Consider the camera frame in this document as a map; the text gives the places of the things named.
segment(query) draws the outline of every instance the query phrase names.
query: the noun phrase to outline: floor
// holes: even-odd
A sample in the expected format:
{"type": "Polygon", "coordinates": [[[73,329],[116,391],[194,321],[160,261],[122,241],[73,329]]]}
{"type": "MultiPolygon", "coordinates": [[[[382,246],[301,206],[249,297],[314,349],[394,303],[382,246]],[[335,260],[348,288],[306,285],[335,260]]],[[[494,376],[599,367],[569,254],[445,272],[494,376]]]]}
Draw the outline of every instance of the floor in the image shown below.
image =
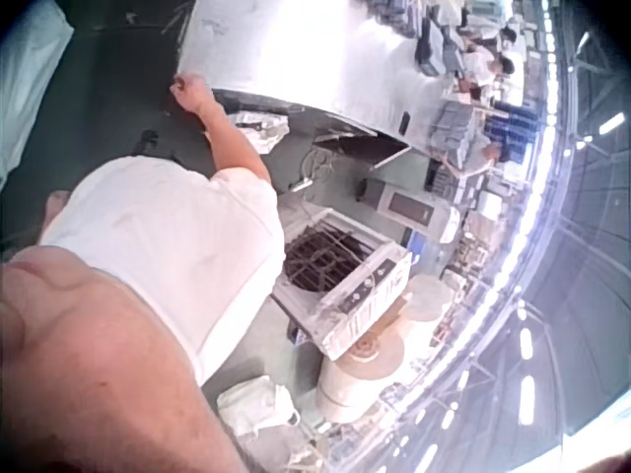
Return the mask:
{"type": "MultiPolygon", "coordinates": [[[[35,242],[47,195],[72,189],[85,175],[120,156],[140,153],[176,160],[210,175],[213,165],[201,128],[168,93],[176,66],[181,0],[58,0],[75,34],[53,76],[21,165],[0,194],[0,250],[35,242]]],[[[301,178],[301,163],[316,133],[309,112],[290,116],[291,133],[268,156],[279,193],[301,178]]],[[[408,153],[373,175],[410,190],[422,189],[428,160],[408,153]]],[[[358,203],[354,192],[368,170],[337,157],[333,172],[303,191],[306,199],[336,210],[402,241],[405,228],[358,203]]],[[[431,272],[442,256],[427,244],[419,268],[431,272]]],[[[203,386],[211,406],[234,384],[268,373],[290,389],[296,405],[313,410],[321,354],[311,345],[294,348],[289,319],[268,301],[244,340],[203,386]]]]}

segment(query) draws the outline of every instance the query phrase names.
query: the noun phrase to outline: white bag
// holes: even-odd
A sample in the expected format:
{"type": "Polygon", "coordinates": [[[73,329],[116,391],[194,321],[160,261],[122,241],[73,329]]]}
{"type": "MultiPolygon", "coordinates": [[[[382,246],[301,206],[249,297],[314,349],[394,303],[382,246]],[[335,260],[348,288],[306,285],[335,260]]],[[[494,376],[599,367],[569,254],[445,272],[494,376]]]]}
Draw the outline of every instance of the white bag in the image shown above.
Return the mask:
{"type": "Polygon", "coordinates": [[[39,0],[0,45],[0,189],[20,163],[41,99],[73,32],[53,0],[39,0]]]}
{"type": "Polygon", "coordinates": [[[300,414],[285,386],[274,384],[269,376],[242,382],[217,398],[219,416],[236,437],[258,435],[268,427],[296,426],[300,414]]]}
{"type": "Polygon", "coordinates": [[[289,133],[286,116],[257,111],[240,111],[228,116],[260,155],[267,155],[289,133]]]}

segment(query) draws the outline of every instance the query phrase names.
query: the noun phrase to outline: white t-shirt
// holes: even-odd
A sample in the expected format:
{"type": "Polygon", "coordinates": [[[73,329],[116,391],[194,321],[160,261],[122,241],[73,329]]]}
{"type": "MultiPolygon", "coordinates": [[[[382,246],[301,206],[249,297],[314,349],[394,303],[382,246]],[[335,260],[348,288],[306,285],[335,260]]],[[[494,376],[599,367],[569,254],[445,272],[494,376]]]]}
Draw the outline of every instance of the white t-shirt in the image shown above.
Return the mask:
{"type": "Polygon", "coordinates": [[[131,288],[169,327],[201,385],[243,338],[281,272],[276,204],[271,185],[247,169],[208,179],[166,160],[121,158],[79,184],[41,244],[131,288]]]}
{"type": "Polygon", "coordinates": [[[474,52],[467,52],[462,56],[466,78],[479,87],[490,86],[495,81],[493,72],[489,70],[489,62],[495,56],[486,47],[477,46],[474,52]]]}
{"type": "Polygon", "coordinates": [[[478,135],[474,138],[462,167],[463,177],[471,177],[493,167],[493,162],[484,157],[484,148],[490,144],[491,140],[484,135],[478,135]]]}

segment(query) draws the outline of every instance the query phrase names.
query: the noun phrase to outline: stainless steel table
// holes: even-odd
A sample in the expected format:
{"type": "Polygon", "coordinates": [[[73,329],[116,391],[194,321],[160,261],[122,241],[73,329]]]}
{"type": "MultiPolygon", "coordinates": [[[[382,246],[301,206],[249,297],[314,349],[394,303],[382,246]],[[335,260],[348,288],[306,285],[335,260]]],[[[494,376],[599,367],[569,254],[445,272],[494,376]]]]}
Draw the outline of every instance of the stainless steel table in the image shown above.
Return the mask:
{"type": "Polygon", "coordinates": [[[198,0],[178,69],[213,89],[331,112],[423,150],[443,84],[418,72],[415,48],[353,0],[198,0]]]}

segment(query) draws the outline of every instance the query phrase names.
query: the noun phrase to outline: white roll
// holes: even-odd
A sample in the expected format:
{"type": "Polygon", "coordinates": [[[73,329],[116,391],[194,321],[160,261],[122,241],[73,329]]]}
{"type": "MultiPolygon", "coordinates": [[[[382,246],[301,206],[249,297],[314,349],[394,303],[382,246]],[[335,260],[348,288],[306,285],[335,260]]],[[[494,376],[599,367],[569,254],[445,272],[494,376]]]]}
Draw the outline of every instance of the white roll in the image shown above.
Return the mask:
{"type": "Polygon", "coordinates": [[[405,347],[394,331],[379,338],[368,332],[336,362],[322,361],[315,402],[329,422],[358,420],[391,383],[403,364],[405,347]]]}
{"type": "Polygon", "coordinates": [[[392,325],[405,344],[405,359],[423,356],[434,330],[454,300],[454,291],[443,281],[424,274],[412,278],[403,292],[408,303],[392,325]]]}

